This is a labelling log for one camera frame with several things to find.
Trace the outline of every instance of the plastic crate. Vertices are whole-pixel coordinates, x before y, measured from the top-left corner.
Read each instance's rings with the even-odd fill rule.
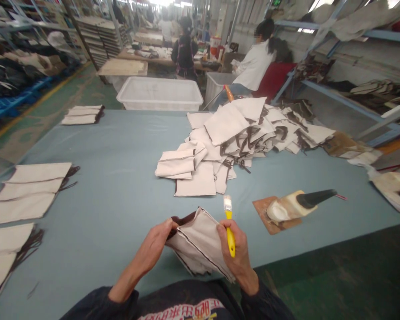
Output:
[[[129,77],[117,95],[127,110],[198,111],[203,103],[195,81]]]
[[[206,104],[208,104],[215,96],[224,88],[226,84],[232,84],[237,76],[232,73],[208,72],[208,82],[206,84]]]

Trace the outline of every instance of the workbench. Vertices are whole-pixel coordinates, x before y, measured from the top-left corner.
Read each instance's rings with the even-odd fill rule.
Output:
[[[169,59],[163,59],[163,58],[157,58],[157,59],[149,59],[149,58],[144,58],[142,56],[136,56],[134,54],[128,53],[128,50],[125,48],[123,49],[122,52],[119,53],[119,55],[116,57],[117,59],[126,59],[126,60],[138,60],[138,61],[146,61],[148,63],[156,63],[156,64],[161,64],[169,67],[175,67],[175,64],[173,61]],[[205,68],[201,65],[200,61],[194,61],[194,68],[196,70],[200,71],[206,71],[206,72],[216,72],[216,70],[212,70],[211,68]]]
[[[27,152],[19,164],[80,166],[70,178],[78,183],[61,191],[45,217],[35,221],[45,230],[43,243],[6,283],[0,319],[60,318],[93,289],[112,286],[149,229],[170,216],[184,217],[201,206],[217,220],[225,218],[222,195],[175,198],[175,182],[154,175],[162,152],[176,150],[190,132],[185,112],[105,109],[98,124],[58,125]],[[235,170],[227,193],[233,217],[247,234],[253,267],[400,224],[400,214],[369,183],[364,168],[321,148],[307,155],[271,151],[253,160],[252,174]],[[10,175],[11,169],[0,174],[0,185]],[[274,236],[252,205],[296,190],[331,188],[348,200],[333,197],[301,225]],[[189,278],[172,250],[164,248],[136,289],[143,296]]]
[[[172,37],[172,44],[174,44],[178,38]],[[133,37],[133,41],[140,42],[142,44],[148,44],[153,46],[161,46],[163,44],[163,35],[160,31],[158,32],[137,32]]]

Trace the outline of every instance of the red chair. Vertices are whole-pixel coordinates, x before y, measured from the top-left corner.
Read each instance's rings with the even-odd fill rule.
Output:
[[[253,91],[255,98],[267,97],[267,101],[274,99],[280,88],[286,82],[288,72],[296,67],[296,64],[272,63],[267,69],[258,90]]]

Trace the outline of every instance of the black shirt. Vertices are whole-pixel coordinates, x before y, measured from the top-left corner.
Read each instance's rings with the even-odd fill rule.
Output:
[[[220,280],[185,280],[171,284],[148,296],[138,298],[133,291],[124,303],[108,298],[110,287],[89,293],[61,320],[294,320],[283,301],[261,281],[259,292],[248,296],[242,291],[241,308]]]
[[[178,51],[179,51],[179,43],[181,43],[181,52],[179,53],[179,61],[178,60]],[[199,49],[199,46],[197,43],[194,41],[191,41],[190,36],[184,35],[179,38],[173,45],[173,50],[172,50],[172,61],[176,64],[179,64],[179,66],[182,69],[190,69],[194,67],[194,61],[193,61],[193,56],[197,53],[197,50]]]

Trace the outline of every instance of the metal shelf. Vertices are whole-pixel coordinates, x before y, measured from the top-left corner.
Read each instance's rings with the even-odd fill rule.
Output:
[[[343,8],[343,6],[345,5],[346,2],[347,2],[347,0],[341,0],[339,2],[335,11],[332,13],[332,18],[337,19],[341,9]],[[277,26],[281,26],[281,27],[294,27],[294,28],[312,29],[312,30],[318,30],[321,26],[321,25],[315,24],[315,23],[300,22],[300,21],[287,21],[287,20],[275,21],[275,24]],[[325,38],[323,34],[320,36],[316,35],[316,37],[319,37],[318,42],[313,42],[314,44],[310,45],[310,47],[307,49],[307,51],[305,52],[305,54],[301,60],[304,60],[308,56],[309,52],[317,49],[317,47],[319,47],[320,45],[322,45],[324,42],[326,42],[329,39],[329,37]],[[364,33],[363,37],[400,42],[400,32],[393,32],[393,31],[388,31],[388,30],[369,30]],[[337,41],[337,43],[334,44],[332,49],[327,54],[328,58],[335,52],[336,48],[338,47],[338,45],[340,45],[340,43],[341,43],[341,41]],[[288,73],[288,79],[286,80],[284,85],[281,87],[280,91],[277,93],[277,95],[273,99],[272,103],[276,103],[277,100],[281,97],[282,93],[287,89],[289,84],[292,82],[294,75],[295,75],[295,72],[293,70]],[[335,91],[333,91],[323,85],[316,84],[314,82],[307,81],[307,80],[302,81],[302,84],[327,95],[328,97],[332,98],[333,100],[336,100],[336,101],[350,107],[351,109],[354,109],[354,110],[362,113],[363,115],[365,115],[377,122],[377,124],[375,124],[371,128],[360,133],[357,136],[357,139],[361,139],[361,138],[367,136],[368,134],[376,131],[379,128],[388,127],[390,129],[390,131],[388,131],[387,133],[385,133],[373,140],[368,141],[368,143],[372,147],[376,147],[380,144],[384,144],[400,135],[400,125],[394,123],[396,120],[400,119],[400,111],[396,112],[394,115],[388,117],[387,119],[384,119],[384,118],[380,117],[378,114],[374,113],[373,111],[367,109],[366,107],[360,106],[355,101],[345,98],[344,96],[339,95]]]
[[[317,84],[317,83],[314,83],[314,82],[311,82],[308,80],[303,80],[302,84],[305,84],[307,87],[310,87],[318,92],[321,92],[321,93],[327,95],[328,97],[332,98],[333,100],[336,100],[342,104],[345,104],[347,107],[350,107],[351,109],[354,109],[354,110],[364,114],[365,116],[375,120],[376,122],[382,122],[385,120],[384,118],[380,117],[373,111],[368,110],[366,107],[361,107],[355,101],[352,101],[351,99],[346,98],[346,97],[336,93],[331,88],[325,87],[321,84]],[[388,127],[391,129],[398,129],[400,127],[400,125],[392,123],[392,124],[389,124]]]
[[[278,20],[275,21],[275,24],[282,27],[294,27],[312,30],[318,30],[320,28],[320,24],[301,21]],[[400,32],[393,32],[388,30],[369,30],[365,32],[363,37],[400,42]]]

